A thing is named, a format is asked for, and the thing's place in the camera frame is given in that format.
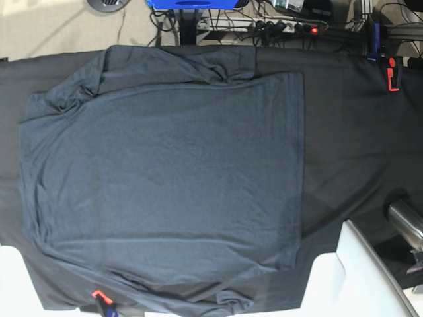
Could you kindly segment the shiny metal pole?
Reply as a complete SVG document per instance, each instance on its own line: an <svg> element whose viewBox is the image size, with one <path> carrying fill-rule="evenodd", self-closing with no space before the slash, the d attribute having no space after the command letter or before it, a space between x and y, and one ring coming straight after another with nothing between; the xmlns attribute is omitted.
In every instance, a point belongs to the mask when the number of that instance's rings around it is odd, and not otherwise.
<svg viewBox="0 0 423 317"><path fill-rule="evenodd" d="M422 216L405 200L391 202L387 220L415 250L422 251Z"/></svg>

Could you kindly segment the blue plastic bin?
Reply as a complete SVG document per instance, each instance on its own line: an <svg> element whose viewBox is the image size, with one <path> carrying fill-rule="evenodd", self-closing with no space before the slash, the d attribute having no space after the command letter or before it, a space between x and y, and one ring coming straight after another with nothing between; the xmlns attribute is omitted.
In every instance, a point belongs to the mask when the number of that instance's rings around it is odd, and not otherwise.
<svg viewBox="0 0 423 317"><path fill-rule="evenodd" d="M150 7L167 9L233 9L237 0L147 0Z"/></svg>

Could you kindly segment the white panel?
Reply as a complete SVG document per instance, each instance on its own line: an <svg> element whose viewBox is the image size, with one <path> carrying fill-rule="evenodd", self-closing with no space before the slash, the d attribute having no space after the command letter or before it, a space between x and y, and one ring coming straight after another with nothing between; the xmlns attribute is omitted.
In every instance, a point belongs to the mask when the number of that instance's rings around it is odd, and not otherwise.
<svg viewBox="0 0 423 317"><path fill-rule="evenodd" d="M337 249L315 258L302 316L418 316L396 279L352 221L342 224Z"/></svg>
<svg viewBox="0 0 423 317"><path fill-rule="evenodd" d="M82 316L78 310L44 310L20 252L1 246L1 316Z"/></svg>

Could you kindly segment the orange black clamp right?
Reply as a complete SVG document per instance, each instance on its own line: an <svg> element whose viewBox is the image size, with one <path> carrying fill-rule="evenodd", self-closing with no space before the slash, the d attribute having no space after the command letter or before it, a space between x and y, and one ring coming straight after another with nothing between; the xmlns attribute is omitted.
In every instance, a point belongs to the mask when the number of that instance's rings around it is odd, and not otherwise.
<svg viewBox="0 0 423 317"><path fill-rule="evenodd" d="M387 85L389 92L398 92L401 87L403 58L390 57L387 66Z"/></svg>

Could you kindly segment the black table cloth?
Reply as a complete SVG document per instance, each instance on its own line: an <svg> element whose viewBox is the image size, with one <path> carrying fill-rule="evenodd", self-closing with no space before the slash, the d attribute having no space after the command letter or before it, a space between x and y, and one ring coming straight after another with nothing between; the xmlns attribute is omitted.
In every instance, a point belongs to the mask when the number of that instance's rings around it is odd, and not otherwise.
<svg viewBox="0 0 423 317"><path fill-rule="evenodd" d="M230 47L252 46L157 49L186 57ZM395 231L384 207L407 197L422 209L422 74L405 70L400 90L389 92L386 66L362 57L252 48L256 77L299 72L305 97L301 242L295 266L231 285L253 301L245 312L263 312L301 304L311 262L318 253L335 249L343 221L353 220L373 244L391 251L388 241ZM50 90L106 50L1 64L1 244L22 254L48 310L88 307L95 300L86 280L43 255L23 230L19 126L33 94ZM159 312L118 293L105 295L123 312Z"/></svg>

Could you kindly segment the orange black clamp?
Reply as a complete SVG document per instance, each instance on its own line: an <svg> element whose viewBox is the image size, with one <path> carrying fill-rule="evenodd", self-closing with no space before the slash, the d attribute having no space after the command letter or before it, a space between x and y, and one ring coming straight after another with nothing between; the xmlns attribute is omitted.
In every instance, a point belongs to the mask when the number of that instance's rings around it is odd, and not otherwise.
<svg viewBox="0 0 423 317"><path fill-rule="evenodd" d="M96 307L102 317L119 317L114 301L106 296L101 290L97 289L91 293L95 299Z"/></svg>
<svg viewBox="0 0 423 317"><path fill-rule="evenodd" d="M387 85L389 92L398 92L401 87L403 58L390 57L387 66Z"/></svg>

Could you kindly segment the black table leg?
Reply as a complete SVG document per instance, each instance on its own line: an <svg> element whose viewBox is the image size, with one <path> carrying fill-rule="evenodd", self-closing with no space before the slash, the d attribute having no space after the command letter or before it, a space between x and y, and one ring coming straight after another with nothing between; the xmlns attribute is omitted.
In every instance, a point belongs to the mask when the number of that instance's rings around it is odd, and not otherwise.
<svg viewBox="0 0 423 317"><path fill-rule="evenodd" d="M180 45L196 45L197 26L202 17L203 9L179 9L175 15L179 25Z"/></svg>

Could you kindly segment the orange black clamp bottom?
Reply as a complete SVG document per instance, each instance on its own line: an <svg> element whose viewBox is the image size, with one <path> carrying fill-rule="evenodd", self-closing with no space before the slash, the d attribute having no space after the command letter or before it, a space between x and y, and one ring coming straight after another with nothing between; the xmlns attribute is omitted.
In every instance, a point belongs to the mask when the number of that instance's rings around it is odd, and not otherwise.
<svg viewBox="0 0 423 317"><path fill-rule="evenodd" d="M97 289L91 293L95 299L96 307L102 317L119 317L114 301L106 296L101 290Z"/></svg>

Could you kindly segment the dark grey T-shirt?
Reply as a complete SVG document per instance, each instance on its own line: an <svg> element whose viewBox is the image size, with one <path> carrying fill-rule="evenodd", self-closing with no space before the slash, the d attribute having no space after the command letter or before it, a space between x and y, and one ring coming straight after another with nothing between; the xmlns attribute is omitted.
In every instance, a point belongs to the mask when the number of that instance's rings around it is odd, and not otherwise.
<svg viewBox="0 0 423 317"><path fill-rule="evenodd" d="M256 51L181 57L114 46L27 102L23 230L86 280L179 316L231 316L231 285L295 266L303 75Z"/></svg>

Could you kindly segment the white panel left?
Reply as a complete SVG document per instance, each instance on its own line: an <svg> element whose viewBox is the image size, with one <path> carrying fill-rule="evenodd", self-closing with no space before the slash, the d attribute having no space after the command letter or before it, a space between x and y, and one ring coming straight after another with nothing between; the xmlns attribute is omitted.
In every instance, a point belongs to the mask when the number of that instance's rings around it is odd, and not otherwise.
<svg viewBox="0 0 423 317"><path fill-rule="evenodd" d="M44 310L20 252L1 246L1 316L82 316L78 310Z"/></svg>

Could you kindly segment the white power strip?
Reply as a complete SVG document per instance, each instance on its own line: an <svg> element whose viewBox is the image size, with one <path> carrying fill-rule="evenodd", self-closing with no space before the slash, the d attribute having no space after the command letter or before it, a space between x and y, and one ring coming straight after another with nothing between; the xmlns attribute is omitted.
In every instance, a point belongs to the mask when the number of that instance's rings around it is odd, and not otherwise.
<svg viewBox="0 0 423 317"><path fill-rule="evenodd" d="M283 19L260 19L248 17L202 17L197 29L209 32L246 32L253 30L276 29L282 32L294 33L297 21Z"/></svg>

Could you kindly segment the white panel right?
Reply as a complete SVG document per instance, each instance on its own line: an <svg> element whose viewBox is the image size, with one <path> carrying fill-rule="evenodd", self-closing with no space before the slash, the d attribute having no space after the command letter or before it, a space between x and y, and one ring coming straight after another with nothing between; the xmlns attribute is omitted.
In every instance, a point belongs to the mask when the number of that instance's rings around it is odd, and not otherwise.
<svg viewBox="0 0 423 317"><path fill-rule="evenodd" d="M418 316L396 279L352 221L342 224L337 249L315 258L302 316Z"/></svg>

